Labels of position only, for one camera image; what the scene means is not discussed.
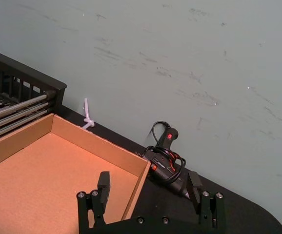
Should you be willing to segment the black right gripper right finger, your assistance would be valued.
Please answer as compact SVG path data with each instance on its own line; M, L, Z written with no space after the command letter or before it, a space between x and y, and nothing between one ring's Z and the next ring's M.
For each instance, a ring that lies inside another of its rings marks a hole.
M225 207L221 192L206 190L196 172L188 172L187 192L198 215L198 225L202 229L224 229Z

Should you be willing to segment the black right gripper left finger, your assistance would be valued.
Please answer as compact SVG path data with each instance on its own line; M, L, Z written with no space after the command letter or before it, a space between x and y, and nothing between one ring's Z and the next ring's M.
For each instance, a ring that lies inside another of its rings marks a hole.
M81 191L77 193L78 204L78 226L79 229L89 229L88 211L92 210L94 215L94 228L105 226L104 213L110 193L110 172L103 171L97 184L97 189L90 193Z

